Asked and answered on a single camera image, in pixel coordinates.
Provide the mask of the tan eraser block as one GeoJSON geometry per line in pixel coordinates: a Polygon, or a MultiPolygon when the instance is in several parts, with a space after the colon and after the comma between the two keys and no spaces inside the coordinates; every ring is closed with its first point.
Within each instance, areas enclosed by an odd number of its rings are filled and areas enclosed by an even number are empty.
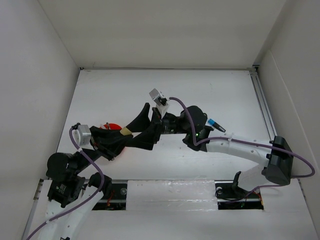
{"type": "Polygon", "coordinates": [[[123,136],[127,136],[127,135],[131,135],[132,132],[127,128],[127,127],[124,127],[120,130],[120,133],[123,135],[123,136]]]}

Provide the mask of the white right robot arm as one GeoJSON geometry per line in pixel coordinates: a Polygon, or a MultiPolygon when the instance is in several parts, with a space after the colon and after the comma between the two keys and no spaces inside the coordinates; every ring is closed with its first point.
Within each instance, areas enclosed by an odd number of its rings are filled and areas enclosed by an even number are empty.
{"type": "Polygon", "coordinates": [[[162,104],[151,108],[146,103],[139,115],[124,127],[120,133],[129,136],[128,147],[152,150],[164,134],[184,134],[183,143],[193,151],[222,153],[256,163],[256,167],[237,172],[231,191],[243,197],[255,186],[272,183],[287,186],[291,183],[293,157],[283,137],[276,136],[268,144],[236,139],[225,131],[216,132],[208,126],[207,114],[198,106],[183,106],[179,116],[167,112],[162,104]]]}

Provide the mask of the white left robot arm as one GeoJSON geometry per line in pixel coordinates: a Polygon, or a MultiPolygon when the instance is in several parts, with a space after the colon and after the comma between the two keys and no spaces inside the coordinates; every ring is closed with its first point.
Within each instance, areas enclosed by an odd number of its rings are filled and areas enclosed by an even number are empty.
{"type": "Polygon", "coordinates": [[[124,149],[128,136],[120,131],[114,123],[71,127],[75,153],[56,152],[47,161],[51,185],[38,239],[75,240],[92,210],[125,210],[128,183],[112,181],[95,163],[100,157],[113,160],[124,149]]]}

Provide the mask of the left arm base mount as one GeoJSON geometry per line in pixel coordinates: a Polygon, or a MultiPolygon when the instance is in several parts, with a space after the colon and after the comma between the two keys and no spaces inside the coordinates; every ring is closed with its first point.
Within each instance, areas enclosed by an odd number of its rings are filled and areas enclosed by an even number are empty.
{"type": "Polygon", "coordinates": [[[104,196],[93,207],[93,211],[124,211],[126,210],[128,183],[124,181],[112,184],[111,193],[104,196]]]}

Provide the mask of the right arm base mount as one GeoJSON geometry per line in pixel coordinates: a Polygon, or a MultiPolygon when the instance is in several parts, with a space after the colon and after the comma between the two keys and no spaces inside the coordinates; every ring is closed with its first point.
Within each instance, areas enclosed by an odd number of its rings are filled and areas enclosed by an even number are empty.
{"type": "Polygon", "coordinates": [[[215,197],[218,210],[264,210],[260,193],[248,191],[236,187],[230,182],[215,184],[215,197]]]}

